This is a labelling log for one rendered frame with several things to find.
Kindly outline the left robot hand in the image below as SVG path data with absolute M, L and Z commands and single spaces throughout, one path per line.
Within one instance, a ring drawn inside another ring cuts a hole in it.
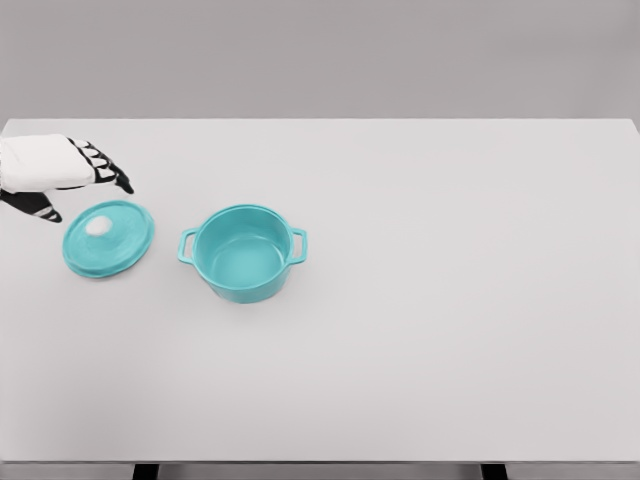
M 87 140 L 62 134 L 0 138 L 0 202 L 21 213 L 60 223 L 48 191 L 100 184 L 134 193 L 124 170 Z

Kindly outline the teal pot lid white knob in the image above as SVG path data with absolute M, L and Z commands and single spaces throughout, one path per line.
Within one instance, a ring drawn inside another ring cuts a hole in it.
M 87 278 L 105 278 L 127 270 L 149 249 L 155 223 L 148 210 L 126 200 L 96 204 L 66 228 L 62 256 L 67 267 Z

